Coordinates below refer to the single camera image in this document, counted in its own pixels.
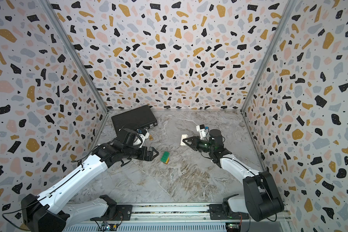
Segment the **green lego brick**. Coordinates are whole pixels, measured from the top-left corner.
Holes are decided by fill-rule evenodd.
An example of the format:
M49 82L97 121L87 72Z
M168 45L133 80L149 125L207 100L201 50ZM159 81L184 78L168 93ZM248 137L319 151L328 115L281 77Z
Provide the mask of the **green lego brick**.
M161 162L165 162L170 157L170 153L165 151L160 159Z

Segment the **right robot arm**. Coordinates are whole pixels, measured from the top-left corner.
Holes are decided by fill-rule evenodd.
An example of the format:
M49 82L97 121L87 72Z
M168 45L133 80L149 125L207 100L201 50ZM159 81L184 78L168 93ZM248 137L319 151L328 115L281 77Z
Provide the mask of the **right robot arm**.
M192 150L207 153L208 158L219 168L229 172L243 186L243 194L234 194L223 199L222 204L213 205L212 219L241 219L246 216L259 222L284 211L284 203L272 175L255 170L229 151L225 139L218 129L206 133L199 130L198 136L182 139Z

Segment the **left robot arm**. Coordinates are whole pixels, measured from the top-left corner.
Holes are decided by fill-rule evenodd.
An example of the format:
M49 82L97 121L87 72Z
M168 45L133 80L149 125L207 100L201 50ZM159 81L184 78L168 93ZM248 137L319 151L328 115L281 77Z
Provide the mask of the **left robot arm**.
M143 145L148 132L138 133L122 129L113 140L96 146L78 166L55 185L38 195L29 194L21 200L20 212L25 232L62 232L64 229L86 220L105 221L115 219L118 204L107 195L82 204L69 201L89 182L115 163L125 160L153 161L159 152Z

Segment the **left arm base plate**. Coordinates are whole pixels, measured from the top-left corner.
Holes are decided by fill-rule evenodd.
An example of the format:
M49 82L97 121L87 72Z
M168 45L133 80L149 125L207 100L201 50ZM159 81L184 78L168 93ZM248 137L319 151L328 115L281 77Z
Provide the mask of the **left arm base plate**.
M90 220L96 221L110 221L110 220L122 220L129 221L131 218L133 205L116 205L109 206L104 215L100 217L91 218Z

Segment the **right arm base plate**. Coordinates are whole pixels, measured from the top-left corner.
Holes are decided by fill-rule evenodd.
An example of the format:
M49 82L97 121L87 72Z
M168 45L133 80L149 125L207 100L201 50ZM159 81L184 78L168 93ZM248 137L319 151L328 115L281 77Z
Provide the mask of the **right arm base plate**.
M250 219L249 214L233 212L225 203L210 204L209 210L211 220L241 220Z

